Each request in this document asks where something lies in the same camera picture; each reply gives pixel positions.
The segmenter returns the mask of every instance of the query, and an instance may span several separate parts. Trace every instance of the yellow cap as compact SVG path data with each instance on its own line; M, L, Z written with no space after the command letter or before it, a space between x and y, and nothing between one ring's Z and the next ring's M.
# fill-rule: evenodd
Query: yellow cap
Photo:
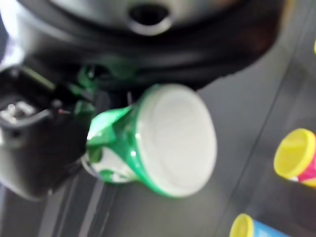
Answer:
M315 148L316 138L311 131L302 128L292 131L276 151L276 173L286 179L299 176L312 162Z
M230 237L253 237L254 225L252 218L246 214L240 214L234 221Z

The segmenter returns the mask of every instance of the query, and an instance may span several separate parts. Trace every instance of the circular hole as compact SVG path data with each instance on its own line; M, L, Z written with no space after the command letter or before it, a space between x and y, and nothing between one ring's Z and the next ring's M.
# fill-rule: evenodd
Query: circular hole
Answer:
M22 133L20 131L17 131L17 130L11 131L12 138L19 138L21 135Z
M142 4L135 6L129 13L130 18L144 26L154 26L169 16L169 11L160 5Z

